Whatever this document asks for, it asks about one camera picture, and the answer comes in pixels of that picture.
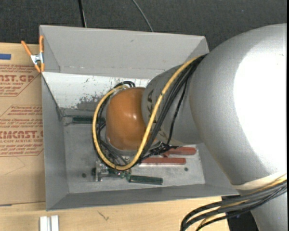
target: black wire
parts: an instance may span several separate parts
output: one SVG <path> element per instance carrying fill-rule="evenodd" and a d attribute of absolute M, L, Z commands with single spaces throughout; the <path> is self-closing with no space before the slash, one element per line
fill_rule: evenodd
<path fill-rule="evenodd" d="M 178 115 L 178 113 L 179 113 L 179 109 L 180 109 L 180 107 L 181 107 L 181 103 L 182 103 L 183 98 L 184 98 L 184 95 L 185 95 L 186 87 L 187 87 L 187 81 L 185 82 L 182 95 L 181 95 L 181 97 L 180 97 L 180 100 L 179 100 L 179 102 L 178 102 L 177 108 L 176 108 L 176 110 L 175 110 L 175 112 L 174 112 L 174 115 L 173 115 L 173 118 L 172 118 L 170 130 L 169 130 L 169 135 L 168 135 L 168 140 L 167 140 L 167 144 L 169 144 L 170 141 L 171 141 L 174 123 L 175 123 L 175 120 L 176 120 L 177 115 Z"/>
<path fill-rule="evenodd" d="M 82 27 L 87 27 L 85 12 L 83 11 L 81 0 L 78 0 L 78 6 L 79 6 L 79 12 L 80 12 L 80 16 L 81 16 Z"/>
<path fill-rule="evenodd" d="M 154 31 L 153 31 L 153 28 L 152 28 L 152 26 L 151 26 L 151 24 L 150 24 L 150 22 L 149 22 L 149 20 L 148 20 L 147 17 L 145 16 L 144 12 L 142 11 L 142 9 L 141 9 L 140 6 L 138 5 L 138 3 L 137 3 L 135 0 L 132 0 L 132 2 L 135 4 L 135 6 L 137 7 L 137 9 L 139 10 L 139 12 L 141 13 L 141 15 L 143 16 L 143 18 L 144 18 L 145 22 L 148 24 L 151 32 L 154 32 Z"/>
<path fill-rule="evenodd" d="M 170 149 L 176 149 L 178 146 L 169 146 L 168 144 L 164 144 L 162 143 L 158 148 L 152 149 L 151 153 L 149 153 L 148 155 L 142 157 L 140 159 L 140 162 L 143 162 L 144 160 L 146 160 L 147 158 L 153 156 L 153 155 L 160 155 L 162 153 L 165 153 L 167 151 L 169 151 Z"/>
<path fill-rule="evenodd" d="M 283 182 L 281 182 L 281 183 L 279 183 L 273 187 L 270 187 L 268 189 L 265 189 L 265 190 L 262 190 L 262 191 L 259 191 L 256 193 L 236 197 L 236 198 L 231 199 L 231 200 L 219 201 L 219 202 L 216 202 L 213 204 L 209 204 L 209 205 L 197 208 L 196 210 L 191 211 L 189 214 L 187 214 L 184 217 L 184 219 L 181 223 L 181 231 L 186 230 L 189 226 L 193 225 L 197 221 L 215 216 L 217 214 L 228 213 L 227 216 L 225 216 L 225 217 L 216 218 L 214 220 L 209 221 L 208 223 L 206 223 L 204 225 L 199 226 L 197 230 L 200 230 L 202 227 L 204 227 L 210 223 L 213 223 L 215 221 L 226 219 L 226 218 L 229 219 L 232 217 L 236 217 L 237 215 L 244 214 L 246 212 L 249 212 L 249 211 L 263 205 L 264 203 L 268 202 L 269 200 L 280 196 L 281 194 L 285 193 L 286 191 L 287 191 L 287 180 L 285 180 L 285 181 L 283 181 Z M 241 203 L 241 204 L 238 204 L 235 206 L 223 207 L 225 205 L 229 205 L 229 204 L 236 203 L 236 202 L 241 202 L 243 200 L 248 200 L 248 199 L 250 199 L 250 200 L 247 201 L 246 203 Z M 204 210 L 208 210 L 208 209 L 211 209 L 214 207 L 219 207 L 219 206 L 220 206 L 220 208 L 217 210 L 213 210 L 211 212 L 204 213 L 200 216 L 197 216 L 197 217 L 189 220 L 191 216 L 193 216 L 199 212 L 202 212 Z"/>
<path fill-rule="evenodd" d="M 275 185 L 275 186 L 273 186 L 271 188 L 268 188 L 268 189 L 265 189 L 265 190 L 262 190 L 262 191 L 259 191 L 259 192 L 255 192 L 255 193 L 244 195 L 244 196 L 235 197 L 233 199 L 222 200 L 222 201 L 218 201 L 216 203 L 212 203 L 212 204 L 209 204 L 209 205 L 205 205 L 205 206 L 199 207 L 199 208 L 191 211 L 190 213 L 188 213 L 184 217 L 184 219 L 182 220 L 181 225 L 183 226 L 184 224 L 186 224 L 187 221 L 192 216 L 194 216 L 196 214 L 199 214 L 202 211 L 211 209 L 211 208 L 215 208 L 215 207 L 219 207 L 219 206 L 225 206 L 225 205 L 230 205 L 230 204 L 234 204 L 236 202 L 241 202 L 241 201 L 249 201 L 249 202 L 251 202 L 251 201 L 252 202 L 260 201 L 263 198 L 265 198 L 267 195 L 272 194 L 274 191 L 276 191 L 276 189 L 278 189 L 280 187 L 283 187 L 286 183 L 287 182 L 282 182 L 282 183 L 279 183 L 279 184 L 277 184 L 277 185 Z M 229 210 L 231 210 L 231 208 L 232 207 L 225 207 L 225 208 L 219 209 L 219 211 L 220 211 L 220 213 L 228 212 Z M 210 212 L 209 213 L 207 212 L 205 214 L 200 215 L 199 217 L 207 218 L 207 217 L 212 216 L 212 215 L 210 215 Z"/>
<path fill-rule="evenodd" d="M 123 82 L 120 82 L 120 83 L 116 84 L 114 86 L 114 88 L 116 88 L 118 86 L 122 86 L 122 85 L 129 85 L 130 87 L 135 87 L 135 83 L 134 82 L 126 80 L 126 81 L 123 81 Z"/>
<path fill-rule="evenodd" d="M 177 80 L 175 81 L 172 89 L 170 90 L 170 94 L 168 95 L 168 98 L 166 98 L 166 102 L 162 108 L 162 111 L 160 112 L 160 115 L 158 117 L 158 120 L 154 126 L 154 129 L 151 133 L 151 136 L 148 140 L 148 143 L 146 144 L 146 146 L 144 147 L 143 153 L 141 155 L 141 157 L 143 157 L 145 155 L 145 153 L 150 149 L 154 139 L 156 138 L 160 127 L 166 117 L 166 114 L 174 100 L 174 98 L 176 97 L 176 95 L 178 94 L 178 92 L 180 91 L 182 85 L 188 80 L 188 78 L 192 75 L 192 73 L 196 70 L 198 64 L 201 62 L 201 60 L 205 57 L 205 55 L 198 57 L 197 59 L 195 59 L 195 61 L 193 61 L 177 78 Z"/>
<path fill-rule="evenodd" d="M 208 221 L 207 223 L 199 226 L 196 231 L 199 231 L 200 229 L 202 229 L 203 227 L 211 224 L 211 223 L 214 223 L 216 221 L 219 221 L 219 220 L 223 220 L 223 219 L 231 219 L 231 218 L 234 218 L 234 217 L 237 217 L 238 215 L 243 215 L 247 212 L 250 212 L 251 210 L 255 209 L 255 208 L 258 208 L 259 206 L 265 204 L 266 202 L 268 202 L 269 200 L 271 199 L 274 199 L 274 198 L 277 198 L 278 196 L 284 194 L 287 190 L 281 190 L 281 191 L 277 191 L 275 194 L 272 194 L 272 196 L 269 196 L 268 198 L 265 198 L 264 200 L 262 200 L 261 202 L 259 202 L 258 204 L 256 205 L 253 205 L 249 208 L 246 208 L 246 209 L 243 209 L 243 210 L 239 210 L 239 211 L 233 211 L 233 212 L 230 212 L 230 213 L 226 213 L 226 216 L 224 217 L 220 217 L 220 218 L 216 218 L 216 219 L 213 219 L 211 221 Z"/>

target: wooden table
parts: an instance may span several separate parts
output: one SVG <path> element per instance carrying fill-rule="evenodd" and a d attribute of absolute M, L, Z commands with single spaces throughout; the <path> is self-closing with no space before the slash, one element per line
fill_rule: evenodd
<path fill-rule="evenodd" d="M 0 43 L 0 52 L 21 50 L 20 44 Z M 60 231 L 177 231 L 191 210 L 215 201 L 208 197 L 167 202 L 100 206 L 46 212 L 45 203 L 0 206 L 0 231 L 38 231 L 39 217 L 59 216 Z M 229 231 L 226 220 L 208 225 L 203 231 Z"/>

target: orange clip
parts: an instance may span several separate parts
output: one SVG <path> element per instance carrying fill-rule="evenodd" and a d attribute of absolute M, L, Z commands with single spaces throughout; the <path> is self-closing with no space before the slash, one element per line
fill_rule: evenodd
<path fill-rule="evenodd" d="M 36 70 L 40 72 L 44 72 L 45 70 L 45 63 L 44 63 L 44 36 L 40 35 L 39 37 L 39 54 L 32 55 L 31 50 L 27 46 L 27 44 L 22 40 L 21 44 L 24 46 L 25 51 L 31 57 Z"/>

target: dark floor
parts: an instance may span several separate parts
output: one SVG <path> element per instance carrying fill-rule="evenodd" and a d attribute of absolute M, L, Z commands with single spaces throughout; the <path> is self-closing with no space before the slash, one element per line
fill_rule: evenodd
<path fill-rule="evenodd" d="M 250 29 L 287 22 L 287 0 L 136 1 L 154 31 L 206 36 L 210 50 Z M 88 27 L 150 30 L 132 0 L 83 0 L 83 8 Z M 37 43 L 40 24 L 81 26 L 77 0 L 0 0 L 0 42 Z M 231 231 L 256 231 L 248 215 L 230 223 Z"/>

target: cardboard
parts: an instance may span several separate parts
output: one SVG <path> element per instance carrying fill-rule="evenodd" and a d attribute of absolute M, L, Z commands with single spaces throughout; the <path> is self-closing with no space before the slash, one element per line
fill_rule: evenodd
<path fill-rule="evenodd" d="M 44 201 L 41 76 L 21 44 L 0 53 L 12 56 L 0 60 L 0 205 Z"/>

